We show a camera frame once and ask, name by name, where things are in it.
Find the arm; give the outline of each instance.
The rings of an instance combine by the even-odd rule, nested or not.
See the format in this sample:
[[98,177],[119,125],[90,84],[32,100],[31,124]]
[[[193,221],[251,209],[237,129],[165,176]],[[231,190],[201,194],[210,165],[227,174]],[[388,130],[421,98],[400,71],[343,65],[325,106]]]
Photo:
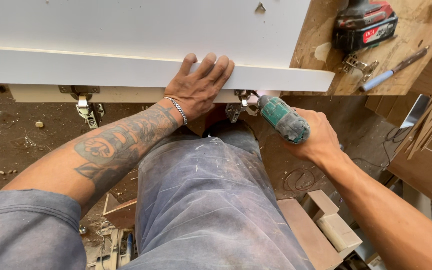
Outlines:
[[[164,96],[174,99],[188,120],[207,113],[219,90],[231,76],[234,62],[209,53],[189,74],[194,54],[166,87]],[[75,199],[81,216],[117,184],[161,139],[183,124],[173,103],[164,98],[133,116],[107,124],[48,153],[9,182],[3,190],[40,189]]]
[[285,147],[324,172],[387,268],[432,269],[432,220],[356,166],[339,149],[323,113],[296,111],[308,121],[311,135],[303,144]]

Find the drill battery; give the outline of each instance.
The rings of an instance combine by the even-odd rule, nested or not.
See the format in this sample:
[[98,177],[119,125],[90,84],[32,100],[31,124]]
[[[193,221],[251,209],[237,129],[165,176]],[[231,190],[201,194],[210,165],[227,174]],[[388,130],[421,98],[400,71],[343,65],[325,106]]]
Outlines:
[[333,30],[333,48],[352,53],[392,37],[398,17],[386,1],[350,0],[339,12]]

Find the dirt floor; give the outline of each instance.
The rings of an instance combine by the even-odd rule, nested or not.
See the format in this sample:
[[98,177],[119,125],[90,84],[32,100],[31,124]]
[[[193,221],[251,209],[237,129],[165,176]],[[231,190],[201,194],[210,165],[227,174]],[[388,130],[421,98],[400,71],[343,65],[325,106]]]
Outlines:
[[[366,96],[285,96],[290,106],[323,112],[338,134],[340,143],[351,158],[363,158],[384,166],[388,157],[383,148],[394,126],[364,107]],[[105,104],[106,115],[102,124],[108,124],[136,114],[151,104],[120,103]],[[277,134],[259,115],[243,113],[245,120],[255,131],[259,140],[261,156],[277,199],[301,200],[306,192],[322,189],[340,207],[339,214],[348,223],[353,222],[349,210],[337,190],[312,163],[292,157],[285,150]],[[38,128],[35,122],[42,121]],[[204,122],[198,119],[188,125],[197,134],[204,131]],[[88,132],[90,129],[77,114],[75,103],[16,103],[9,91],[0,89],[0,189],[30,164],[65,142]],[[396,144],[385,143],[388,153]],[[384,182],[389,173],[380,167],[360,159],[354,160],[361,169],[374,179]],[[110,190],[120,202],[137,196],[137,168]],[[105,218],[102,217],[104,199],[101,199],[81,220],[88,228],[82,235],[88,254],[88,263],[100,253],[102,238],[96,234]]]

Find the forearm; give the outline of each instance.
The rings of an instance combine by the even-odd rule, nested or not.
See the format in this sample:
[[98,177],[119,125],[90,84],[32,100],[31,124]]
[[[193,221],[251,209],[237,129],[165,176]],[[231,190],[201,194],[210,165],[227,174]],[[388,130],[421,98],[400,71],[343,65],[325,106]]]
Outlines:
[[315,163],[339,191],[389,269],[432,269],[432,220],[342,152]]
[[133,116],[88,132],[25,169],[3,190],[40,189],[68,195],[84,215],[161,139],[183,123],[163,99]]

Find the green cordless drill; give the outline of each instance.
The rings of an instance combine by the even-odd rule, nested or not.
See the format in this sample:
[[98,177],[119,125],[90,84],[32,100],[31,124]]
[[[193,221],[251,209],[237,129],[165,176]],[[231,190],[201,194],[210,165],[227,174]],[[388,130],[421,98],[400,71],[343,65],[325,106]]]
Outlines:
[[274,130],[286,141],[300,144],[309,138],[311,129],[308,122],[297,114],[282,99],[271,95],[258,95],[258,107],[261,116],[271,125]]

